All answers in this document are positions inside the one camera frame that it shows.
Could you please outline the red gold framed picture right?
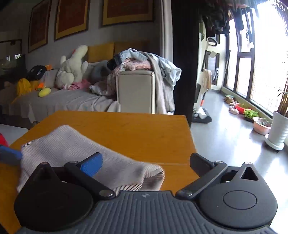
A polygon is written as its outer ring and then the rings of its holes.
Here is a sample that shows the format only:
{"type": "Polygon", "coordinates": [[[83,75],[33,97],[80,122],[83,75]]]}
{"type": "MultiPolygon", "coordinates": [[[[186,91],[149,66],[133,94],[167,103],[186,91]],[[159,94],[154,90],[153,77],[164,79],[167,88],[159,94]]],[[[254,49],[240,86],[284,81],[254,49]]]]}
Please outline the red gold framed picture right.
{"type": "Polygon", "coordinates": [[[151,0],[103,1],[102,26],[154,21],[154,3],[151,0]]]}

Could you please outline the yellow oval plush toy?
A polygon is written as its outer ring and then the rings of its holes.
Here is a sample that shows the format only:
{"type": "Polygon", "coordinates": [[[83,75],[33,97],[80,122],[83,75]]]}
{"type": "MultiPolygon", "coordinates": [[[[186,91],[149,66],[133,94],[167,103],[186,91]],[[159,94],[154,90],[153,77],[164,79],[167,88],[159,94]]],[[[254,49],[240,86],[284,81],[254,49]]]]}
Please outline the yellow oval plush toy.
{"type": "Polygon", "coordinates": [[[51,93],[51,89],[46,87],[39,91],[38,97],[43,98],[51,93]]]}

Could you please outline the red gold framed picture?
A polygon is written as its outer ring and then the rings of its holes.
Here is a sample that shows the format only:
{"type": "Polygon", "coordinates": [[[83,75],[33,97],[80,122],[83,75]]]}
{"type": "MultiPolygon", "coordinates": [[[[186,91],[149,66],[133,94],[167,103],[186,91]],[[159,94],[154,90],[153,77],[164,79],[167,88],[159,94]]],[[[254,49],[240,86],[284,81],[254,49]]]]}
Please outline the red gold framed picture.
{"type": "Polygon", "coordinates": [[[89,0],[59,0],[56,10],[54,40],[88,30],[89,0]]]}
{"type": "Polygon", "coordinates": [[[154,21],[154,3],[151,0],[103,1],[102,26],[154,21]]]}
{"type": "Polygon", "coordinates": [[[32,8],[29,22],[28,53],[48,44],[51,0],[43,0],[32,8]]]}

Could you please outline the yellow duck plush toy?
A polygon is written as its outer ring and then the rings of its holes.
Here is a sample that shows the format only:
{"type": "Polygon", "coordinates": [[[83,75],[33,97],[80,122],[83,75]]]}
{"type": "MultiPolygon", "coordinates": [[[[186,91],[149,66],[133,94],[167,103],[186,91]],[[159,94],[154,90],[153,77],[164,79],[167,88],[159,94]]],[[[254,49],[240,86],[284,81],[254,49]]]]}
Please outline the yellow duck plush toy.
{"type": "Polygon", "coordinates": [[[16,97],[12,103],[14,103],[20,96],[36,91],[39,84],[38,80],[28,81],[25,78],[20,79],[16,84],[16,97]]]}

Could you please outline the white side table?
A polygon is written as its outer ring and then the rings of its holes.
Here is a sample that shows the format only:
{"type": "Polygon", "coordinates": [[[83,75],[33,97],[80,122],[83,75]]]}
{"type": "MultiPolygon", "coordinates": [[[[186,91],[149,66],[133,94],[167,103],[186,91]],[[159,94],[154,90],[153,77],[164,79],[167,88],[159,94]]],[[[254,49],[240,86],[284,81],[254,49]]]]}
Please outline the white side table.
{"type": "Polygon", "coordinates": [[[9,146],[27,132],[28,129],[26,128],[0,124],[0,133],[4,136],[9,146]]]}

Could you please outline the crumpled light blanket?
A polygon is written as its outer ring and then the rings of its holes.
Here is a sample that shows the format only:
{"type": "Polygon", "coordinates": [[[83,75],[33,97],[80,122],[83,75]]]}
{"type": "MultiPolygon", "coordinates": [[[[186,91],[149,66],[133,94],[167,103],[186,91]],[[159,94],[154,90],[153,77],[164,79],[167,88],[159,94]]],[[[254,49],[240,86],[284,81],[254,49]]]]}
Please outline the crumpled light blanket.
{"type": "Polygon", "coordinates": [[[116,93],[116,79],[114,76],[107,76],[104,80],[89,86],[92,93],[100,96],[112,96],[116,93]]]}

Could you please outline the pink cloth on sofa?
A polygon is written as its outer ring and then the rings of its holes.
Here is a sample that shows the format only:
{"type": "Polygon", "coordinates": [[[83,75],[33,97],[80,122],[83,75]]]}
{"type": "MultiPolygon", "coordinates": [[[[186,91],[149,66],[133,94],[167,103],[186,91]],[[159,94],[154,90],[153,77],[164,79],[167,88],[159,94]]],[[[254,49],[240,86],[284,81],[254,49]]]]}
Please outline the pink cloth on sofa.
{"type": "Polygon", "coordinates": [[[74,82],[68,86],[68,90],[84,90],[89,89],[90,82],[87,79],[83,79],[81,82],[74,82]]]}

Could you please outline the black cap with lettering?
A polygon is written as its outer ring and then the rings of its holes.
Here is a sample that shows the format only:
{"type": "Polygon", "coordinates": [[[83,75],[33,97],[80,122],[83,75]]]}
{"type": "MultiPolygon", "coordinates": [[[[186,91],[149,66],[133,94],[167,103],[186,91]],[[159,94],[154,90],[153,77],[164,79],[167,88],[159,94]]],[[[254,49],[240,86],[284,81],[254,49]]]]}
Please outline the black cap with lettering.
{"type": "Polygon", "coordinates": [[[34,66],[27,74],[26,79],[28,81],[40,80],[45,72],[47,71],[46,67],[43,65],[34,66]]]}

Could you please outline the yellow cushion right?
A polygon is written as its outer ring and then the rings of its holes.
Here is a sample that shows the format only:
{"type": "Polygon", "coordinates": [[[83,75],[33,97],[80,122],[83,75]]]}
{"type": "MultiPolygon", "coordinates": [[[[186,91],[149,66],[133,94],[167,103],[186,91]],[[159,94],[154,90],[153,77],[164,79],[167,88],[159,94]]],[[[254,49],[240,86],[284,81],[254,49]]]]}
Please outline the yellow cushion right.
{"type": "Polygon", "coordinates": [[[148,51],[149,49],[149,41],[117,41],[114,44],[114,55],[129,48],[136,49],[138,51],[148,51]]]}

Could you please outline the red gold framed picture left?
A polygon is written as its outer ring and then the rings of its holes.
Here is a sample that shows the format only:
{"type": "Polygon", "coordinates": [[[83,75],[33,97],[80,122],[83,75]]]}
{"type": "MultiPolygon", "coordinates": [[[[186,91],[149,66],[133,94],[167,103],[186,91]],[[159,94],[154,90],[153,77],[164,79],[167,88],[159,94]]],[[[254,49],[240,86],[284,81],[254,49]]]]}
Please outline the red gold framed picture left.
{"type": "Polygon", "coordinates": [[[43,0],[32,8],[29,22],[28,53],[48,44],[51,0],[43,0]]]}

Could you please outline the white upright vacuum cleaner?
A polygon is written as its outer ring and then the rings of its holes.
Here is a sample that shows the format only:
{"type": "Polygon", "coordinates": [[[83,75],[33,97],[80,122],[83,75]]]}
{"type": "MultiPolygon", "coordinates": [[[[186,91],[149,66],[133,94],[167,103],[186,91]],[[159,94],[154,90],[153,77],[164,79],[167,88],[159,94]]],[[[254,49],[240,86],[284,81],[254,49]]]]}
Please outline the white upright vacuum cleaner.
{"type": "Polygon", "coordinates": [[[195,101],[193,106],[192,122],[208,124],[212,122],[212,118],[208,111],[203,107],[206,93],[211,90],[212,72],[203,69],[196,84],[195,101]]]}

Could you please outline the yellow cushion left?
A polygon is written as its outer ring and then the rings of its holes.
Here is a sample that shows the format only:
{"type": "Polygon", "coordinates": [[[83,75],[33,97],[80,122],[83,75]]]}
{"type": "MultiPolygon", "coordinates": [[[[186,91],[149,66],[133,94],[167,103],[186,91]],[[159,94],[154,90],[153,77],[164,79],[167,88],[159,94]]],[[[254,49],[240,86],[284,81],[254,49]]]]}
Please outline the yellow cushion left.
{"type": "Polygon", "coordinates": [[[114,56],[115,43],[109,42],[94,46],[88,46],[88,63],[110,60],[114,56]]]}

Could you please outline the green leafy plant tray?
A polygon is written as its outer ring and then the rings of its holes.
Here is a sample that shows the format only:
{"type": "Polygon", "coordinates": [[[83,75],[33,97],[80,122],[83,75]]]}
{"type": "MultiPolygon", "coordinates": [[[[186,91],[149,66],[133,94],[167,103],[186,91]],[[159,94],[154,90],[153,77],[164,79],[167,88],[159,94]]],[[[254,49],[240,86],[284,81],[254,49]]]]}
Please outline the green leafy plant tray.
{"type": "Polygon", "coordinates": [[[244,110],[244,119],[248,122],[253,123],[254,122],[254,118],[258,118],[259,114],[257,111],[254,111],[252,109],[245,109],[244,110]]]}

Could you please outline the pink basin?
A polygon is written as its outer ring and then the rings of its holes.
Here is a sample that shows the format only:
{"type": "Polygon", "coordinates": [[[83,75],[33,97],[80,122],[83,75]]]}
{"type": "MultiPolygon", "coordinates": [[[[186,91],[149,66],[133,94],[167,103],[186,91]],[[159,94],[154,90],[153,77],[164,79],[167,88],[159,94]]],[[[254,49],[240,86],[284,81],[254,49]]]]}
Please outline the pink basin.
{"type": "Polygon", "coordinates": [[[265,136],[270,132],[271,123],[265,118],[254,117],[253,129],[255,132],[265,136]]]}

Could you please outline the yellow cushion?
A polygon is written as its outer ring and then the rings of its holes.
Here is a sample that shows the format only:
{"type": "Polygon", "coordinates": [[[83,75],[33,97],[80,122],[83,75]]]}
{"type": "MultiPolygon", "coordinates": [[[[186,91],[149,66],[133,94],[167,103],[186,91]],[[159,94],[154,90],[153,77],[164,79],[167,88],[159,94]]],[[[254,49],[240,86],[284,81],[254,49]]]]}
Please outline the yellow cushion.
{"type": "Polygon", "coordinates": [[[115,43],[109,42],[94,46],[88,46],[88,63],[110,60],[114,56],[115,43]]]}
{"type": "Polygon", "coordinates": [[[114,44],[114,55],[129,48],[136,49],[138,51],[148,51],[149,49],[149,41],[117,41],[114,44]]]}

